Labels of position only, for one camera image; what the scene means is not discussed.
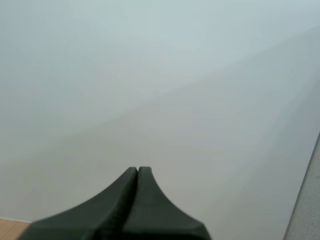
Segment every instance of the white surface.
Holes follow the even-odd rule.
[[[0,216],[46,217],[147,165],[215,240],[282,239],[320,129],[319,13],[2,2]]]

